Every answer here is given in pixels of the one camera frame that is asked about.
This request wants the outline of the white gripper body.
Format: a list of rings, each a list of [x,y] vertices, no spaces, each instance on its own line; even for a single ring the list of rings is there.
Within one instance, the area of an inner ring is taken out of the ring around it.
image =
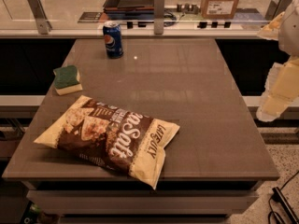
[[[299,0],[292,0],[282,16],[278,45],[291,56],[299,55]]]

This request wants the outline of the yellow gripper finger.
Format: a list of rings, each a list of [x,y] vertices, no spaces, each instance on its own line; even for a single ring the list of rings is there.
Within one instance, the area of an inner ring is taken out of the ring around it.
[[[256,111],[260,121],[270,122],[281,116],[299,97],[299,57],[291,56],[284,64],[274,63],[264,84]]]
[[[278,31],[283,15],[284,12],[279,13],[273,20],[271,20],[257,33],[257,36],[266,40],[278,41]]]

